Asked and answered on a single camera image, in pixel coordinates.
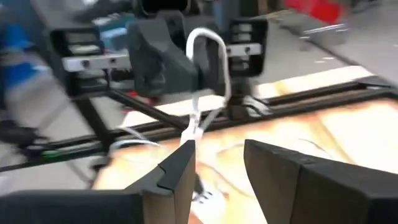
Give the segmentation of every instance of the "table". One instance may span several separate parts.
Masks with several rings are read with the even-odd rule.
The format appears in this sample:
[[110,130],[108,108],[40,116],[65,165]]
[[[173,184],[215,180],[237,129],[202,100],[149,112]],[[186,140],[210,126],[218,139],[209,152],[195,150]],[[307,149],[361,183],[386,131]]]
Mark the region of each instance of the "table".
[[[278,96],[370,75],[372,74],[362,67],[338,68],[259,85],[257,94],[263,98]],[[215,102],[207,105],[206,109],[216,108],[217,103],[221,102],[213,97],[215,96],[204,98],[207,102],[209,99]],[[183,101],[159,108],[181,115],[188,113],[187,105],[189,102]],[[224,151],[221,148],[242,143],[245,139],[255,139],[314,156],[398,173],[398,165],[395,165],[398,158],[395,134],[398,133],[397,110],[395,102],[380,99],[205,133],[197,149],[197,160],[207,161],[216,170],[198,162],[197,172],[203,180],[223,189],[226,200],[225,211],[211,223],[266,223],[246,175],[242,145]],[[132,112],[129,116],[124,125],[152,121],[137,112]],[[115,152],[116,157],[135,157],[147,162],[133,164],[115,159],[101,171],[94,189],[125,188],[175,150],[179,139],[164,141],[162,144],[166,149],[139,146]],[[201,222],[191,214],[189,223]]]

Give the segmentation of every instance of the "white wire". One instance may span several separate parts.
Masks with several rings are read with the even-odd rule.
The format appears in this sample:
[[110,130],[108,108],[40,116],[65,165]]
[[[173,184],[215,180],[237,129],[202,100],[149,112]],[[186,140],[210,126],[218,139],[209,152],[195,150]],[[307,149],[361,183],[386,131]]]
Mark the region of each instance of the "white wire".
[[141,139],[141,140],[146,140],[148,141],[147,138],[145,138],[145,136],[143,136],[141,133],[139,133],[138,131],[134,130],[133,128],[127,128],[127,127],[119,127],[120,130],[123,130],[127,133],[132,134],[133,136],[137,136],[137,138]]
[[[226,45],[224,40],[214,31],[207,29],[207,28],[196,28],[191,33],[189,33],[187,39],[187,47],[185,49],[187,57],[193,61],[193,53],[194,53],[194,46],[195,46],[195,39],[199,36],[207,37],[211,40],[214,40],[219,45],[221,50],[221,59],[223,64],[223,71],[224,71],[224,81],[225,81],[225,95],[224,95],[224,106],[228,103],[229,99],[231,98],[231,77],[229,76],[229,68],[228,68],[228,54],[226,50]],[[195,119],[200,119],[200,110],[198,108],[199,104],[199,96],[198,93],[194,93],[192,96],[192,115]],[[206,128],[210,125],[210,123],[217,117],[218,113],[222,108],[217,110],[213,110],[210,114],[206,117],[203,124],[200,126],[202,130],[206,130]]]
[[120,140],[120,141],[116,141],[116,142],[112,143],[112,145],[110,145],[110,147],[109,147],[109,155],[115,159],[122,159],[124,161],[134,162],[134,163],[148,163],[148,161],[143,161],[142,159],[133,159],[133,158],[125,157],[125,156],[115,156],[114,152],[117,151],[118,149],[120,149],[124,144],[143,144],[143,145],[147,145],[147,146],[163,147],[159,143],[152,142],[152,141],[148,140],[147,138],[145,138],[145,136],[143,136],[141,133],[139,133],[138,131],[136,131],[133,128],[127,128],[127,127],[120,126],[119,129],[121,129],[127,133],[130,133],[139,139],[125,139],[125,140]]

